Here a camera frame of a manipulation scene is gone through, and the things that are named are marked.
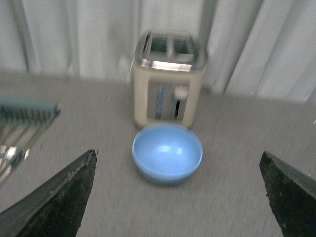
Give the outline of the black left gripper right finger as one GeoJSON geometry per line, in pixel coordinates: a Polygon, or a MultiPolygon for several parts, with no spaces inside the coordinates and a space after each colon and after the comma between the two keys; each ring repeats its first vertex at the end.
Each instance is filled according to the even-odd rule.
{"type": "Polygon", "coordinates": [[[316,181],[264,151],[259,163],[270,208],[284,237],[316,235],[316,181]]]}

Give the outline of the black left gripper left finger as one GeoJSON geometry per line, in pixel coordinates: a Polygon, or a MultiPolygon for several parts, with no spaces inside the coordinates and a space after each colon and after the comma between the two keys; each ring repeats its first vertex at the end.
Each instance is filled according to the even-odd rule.
{"type": "Polygon", "coordinates": [[[0,214],[2,237],[74,237],[92,190],[97,156],[88,150],[0,214]]]}

